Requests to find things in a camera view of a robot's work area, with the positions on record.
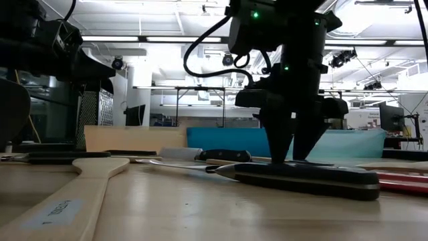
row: monitor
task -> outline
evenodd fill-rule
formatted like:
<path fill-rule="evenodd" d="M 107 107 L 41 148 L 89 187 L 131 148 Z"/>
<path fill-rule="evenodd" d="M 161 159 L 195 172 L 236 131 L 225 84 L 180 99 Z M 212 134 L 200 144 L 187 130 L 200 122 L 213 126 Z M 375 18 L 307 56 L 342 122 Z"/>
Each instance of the monitor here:
<path fill-rule="evenodd" d="M 126 126 L 137 127 L 142 124 L 144 118 L 144 110 L 146 105 L 136 106 L 133 108 L 126 108 L 124 114 L 126 114 Z"/>
<path fill-rule="evenodd" d="M 379 105 L 381 113 L 381 127 L 386 131 L 403 131 L 404 110 L 403 108 L 387 106 L 384 102 Z"/>

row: red object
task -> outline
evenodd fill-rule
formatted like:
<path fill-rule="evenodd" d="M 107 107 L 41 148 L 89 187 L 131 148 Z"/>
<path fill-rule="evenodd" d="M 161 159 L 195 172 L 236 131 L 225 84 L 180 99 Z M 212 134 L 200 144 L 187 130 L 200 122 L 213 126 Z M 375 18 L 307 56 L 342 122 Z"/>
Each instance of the red object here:
<path fill-rule="evenodd" d="M 428 193 L 428 177 L 393 173 L 377 174 L 383 189 Z"/>

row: wooden paddle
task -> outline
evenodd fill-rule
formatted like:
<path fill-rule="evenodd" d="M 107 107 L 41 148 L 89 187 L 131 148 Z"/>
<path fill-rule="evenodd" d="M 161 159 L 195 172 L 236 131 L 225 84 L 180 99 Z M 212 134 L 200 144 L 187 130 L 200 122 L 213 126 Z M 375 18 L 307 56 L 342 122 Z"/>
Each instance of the wooden paddle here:
<path fill-rule="evenodd" d="M 0 240 L 92 240 L 108 179 L 128 164 L 123 158 L 76 159 L 80 175 L 2 227 Z"/>

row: cardboard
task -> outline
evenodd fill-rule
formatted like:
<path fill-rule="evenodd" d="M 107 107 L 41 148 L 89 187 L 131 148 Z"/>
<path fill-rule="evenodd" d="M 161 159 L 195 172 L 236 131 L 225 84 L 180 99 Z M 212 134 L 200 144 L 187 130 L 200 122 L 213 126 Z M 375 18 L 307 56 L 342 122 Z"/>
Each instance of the cardboard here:
<path fill-rule="evenodd" d="M 186 128 L 85 126 L 86 151 L 157 151 L 187 147 Z"/>

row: table surface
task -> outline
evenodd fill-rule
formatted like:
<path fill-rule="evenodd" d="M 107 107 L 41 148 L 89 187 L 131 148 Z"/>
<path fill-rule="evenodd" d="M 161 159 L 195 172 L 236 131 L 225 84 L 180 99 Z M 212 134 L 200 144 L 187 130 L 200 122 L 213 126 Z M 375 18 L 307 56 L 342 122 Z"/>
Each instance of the table surface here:
<path fill-rule="evenodd" d="M 0 226 L 76 176 L 72 166 L 0 165 Z M 359 202 L 132 164 L 110 179 L 94 240 L 428 240 L 427 227 L 424 197 Z"/>

